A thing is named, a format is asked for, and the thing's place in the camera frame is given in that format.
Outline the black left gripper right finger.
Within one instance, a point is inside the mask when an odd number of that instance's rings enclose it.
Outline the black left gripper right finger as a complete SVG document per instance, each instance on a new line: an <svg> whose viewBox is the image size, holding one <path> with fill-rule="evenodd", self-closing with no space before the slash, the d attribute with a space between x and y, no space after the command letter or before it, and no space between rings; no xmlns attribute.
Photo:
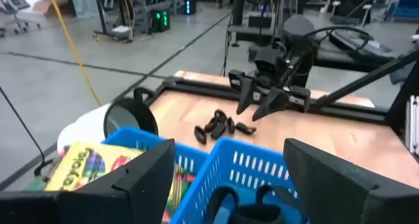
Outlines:
<svg viewBox="0 0 419 224"><path fill-rule="evenodd" d="M294 138L283 157L312 224L419 224L417 188Z"/></svg>

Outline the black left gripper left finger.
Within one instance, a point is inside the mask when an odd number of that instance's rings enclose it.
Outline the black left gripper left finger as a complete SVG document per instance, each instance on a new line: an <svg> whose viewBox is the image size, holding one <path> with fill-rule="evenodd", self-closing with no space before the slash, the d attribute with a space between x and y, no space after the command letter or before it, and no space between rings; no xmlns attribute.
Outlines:
<svg viewBox="0 0 419 224"><path fill-rule="evenodd" d="M161 224L175 166L164 140L76 191L0 193L0 224Z"/></svg>

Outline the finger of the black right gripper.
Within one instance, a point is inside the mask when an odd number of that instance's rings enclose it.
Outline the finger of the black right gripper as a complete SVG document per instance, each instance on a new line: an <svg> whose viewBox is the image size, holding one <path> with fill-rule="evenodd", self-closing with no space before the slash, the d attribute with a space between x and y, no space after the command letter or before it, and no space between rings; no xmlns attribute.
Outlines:
<svg viewBox="0 0 419 224"><path fill-rule="evenodd" d="M253 79L249 77L244 77L241 79L241 90L240 90L240 100L236 109L236 114L240 115L243 113L253 102L253 91L255 85Z"/></svg>
<svg viewBox="0 0 419 224"><path fill-rule="evenodd" d="M257 121L277 111L284 111L289 104L289 94L278 88L271 88L267 97L252 116L252 121Z"/></svg>

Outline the yellow green Crayola crayon box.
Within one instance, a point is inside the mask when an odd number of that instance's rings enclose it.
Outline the yellow green Crayola crayon box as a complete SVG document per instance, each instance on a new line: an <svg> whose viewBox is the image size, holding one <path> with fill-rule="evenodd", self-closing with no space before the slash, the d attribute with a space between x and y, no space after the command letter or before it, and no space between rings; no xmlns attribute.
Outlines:
<svg viewBox="0 0 419 224"><path fill-rule="evenodd" d="M144 152L115 145L77 142L63 157L46 191L76 191Z"/></svg>
<svg viewBox="0 0 419 224"><path fill-rule="evenodd" d="M188 172L186 169L177 164L175 165L173 181L161 224L168 224L171 221L176 209L180 206L181 201L189 190L189 187L195 180L195 177L196 176L193 173Z"/></svg>

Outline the black office chair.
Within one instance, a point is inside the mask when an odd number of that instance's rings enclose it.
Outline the black office chair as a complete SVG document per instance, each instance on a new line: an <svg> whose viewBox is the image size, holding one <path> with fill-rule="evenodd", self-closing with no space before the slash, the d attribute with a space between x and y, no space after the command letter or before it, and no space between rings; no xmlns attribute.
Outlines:
<svg viewBox="0 0 419 224"><path fill-rule="evenodd" d="M362 18L365 14L364 5L371 4L372 0L337 0L340 5L335 9L335 15Z"/></svg>

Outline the grey rolling office chair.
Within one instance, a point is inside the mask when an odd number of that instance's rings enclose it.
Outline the grey rolling office chair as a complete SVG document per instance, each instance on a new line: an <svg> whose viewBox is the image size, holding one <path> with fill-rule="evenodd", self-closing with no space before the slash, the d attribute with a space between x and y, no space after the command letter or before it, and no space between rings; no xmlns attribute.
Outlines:
<svg viewBox="0 0 419 224"><path fill-rule="evenodd" d="M12 20L4 22L0 25L0 38L4 38L7 32L6 27L16 24L17 28L14 28L13 31L16 35L20 32L27 33L29 24L35 24L38 29L41 29L40 23L33 20L26 20L19 18L17 14L26 8L30 8L29 3L26 0L0 0L0 13L11 15Z"/></svg>

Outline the small black box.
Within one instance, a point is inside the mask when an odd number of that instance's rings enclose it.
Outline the small black box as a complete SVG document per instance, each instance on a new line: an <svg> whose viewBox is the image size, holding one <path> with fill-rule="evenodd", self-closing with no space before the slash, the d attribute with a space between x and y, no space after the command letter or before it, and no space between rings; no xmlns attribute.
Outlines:
<svg viewBox="0 0 419 224"><path fill-rule="evenodd" d="M272 23L271 16L250 15L248 18L248 26L251 28L270 28Z"/></svg>

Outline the black keyboard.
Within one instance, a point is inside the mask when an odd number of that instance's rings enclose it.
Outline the black keyboard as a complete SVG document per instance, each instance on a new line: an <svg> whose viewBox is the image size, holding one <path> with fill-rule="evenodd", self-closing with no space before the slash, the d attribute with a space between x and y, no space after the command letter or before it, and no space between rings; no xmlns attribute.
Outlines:
<svg viewBox="0 0 419 224"><path fill-rule="evenodd" d="M349 31L333 31L329 41L353 59L372 59L390 61L396 58L395 52L371 36Z"/></svg>

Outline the black computer green lights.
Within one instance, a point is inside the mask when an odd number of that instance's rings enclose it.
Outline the black computer green lights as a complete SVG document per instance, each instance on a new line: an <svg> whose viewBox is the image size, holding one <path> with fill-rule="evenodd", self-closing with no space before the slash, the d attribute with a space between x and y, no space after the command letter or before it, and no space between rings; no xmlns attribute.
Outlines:
<svg viewBox="0 0 419 224"><path fill-rule="evenodd" d="M168 9L154 9L151 14L152 32L163 32L170 29L170 12Z"/></svg>

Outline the black stand with white plate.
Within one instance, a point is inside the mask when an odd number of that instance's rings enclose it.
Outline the black stand with white plate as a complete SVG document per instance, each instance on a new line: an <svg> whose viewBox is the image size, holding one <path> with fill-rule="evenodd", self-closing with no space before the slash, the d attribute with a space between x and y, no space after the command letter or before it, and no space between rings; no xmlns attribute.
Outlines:
<svg viewBox="0 0 419 224"><path fill-rule="evenodd" d="M101 31L94 31L93 38L98 41L99 36L109 37L113 41L132 42L134 38L134 24L132 23L134 6L132 0L117 0L118 18L111 29L108 30L108 24L105 20L105 7L101 0L96 0L98 8Z"/></svg>

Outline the blue storage bin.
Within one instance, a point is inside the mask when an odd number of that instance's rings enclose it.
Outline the blue storage bin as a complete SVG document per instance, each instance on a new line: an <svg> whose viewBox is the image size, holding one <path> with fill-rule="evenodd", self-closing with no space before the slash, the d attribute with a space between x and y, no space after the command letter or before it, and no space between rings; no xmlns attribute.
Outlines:
<svg viewBox="0 0 419 224"><path fill-rule="evenodd" d="M419 0L390 0L386 18L419 21Z"/></svg>

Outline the brown cardboard box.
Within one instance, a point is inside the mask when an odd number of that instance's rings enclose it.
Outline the brown cardboard box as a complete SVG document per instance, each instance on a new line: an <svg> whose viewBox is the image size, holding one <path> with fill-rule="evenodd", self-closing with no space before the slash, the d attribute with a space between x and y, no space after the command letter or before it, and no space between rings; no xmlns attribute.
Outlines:
<svg viewBox="0 0 419 224"><path fill-rule="evenodd" d="M32 11L43 16L54 16L55 8L49 0L39 0L32 6Z"/></svg>

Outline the black aluminium table frame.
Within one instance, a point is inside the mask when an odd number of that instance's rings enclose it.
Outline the black aluminium table frame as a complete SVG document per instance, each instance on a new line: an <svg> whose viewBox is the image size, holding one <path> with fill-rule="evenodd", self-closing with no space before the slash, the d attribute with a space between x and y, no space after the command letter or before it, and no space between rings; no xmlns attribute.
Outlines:
<svg viewBox="0 0 419 224"><path fill-rule="evenodd" d="M337 102L343 97L348 96L350 93L355 92L356 90L379 80L383 76L393 73L394 71L397 71L413 62L416 62L416 65L413 67L413 70L388 111L381 111L377 108L365 106L351 106ZM155 96L159 97L159 95L165 90L192 93L201 96L221 98L224 100L239 100L239 94L228 86L186 79L183 80L179 77L167 78L166 81L160 85ZM318 100L312 100L310 102L308 112L361 122L387 124L398 133L405 125L405 104L411 95L419 96L419 49L412 50L408 54L398 57L394 61L379 67L362 78L333 93L330 93L327 96L322 96Z"/></svg>

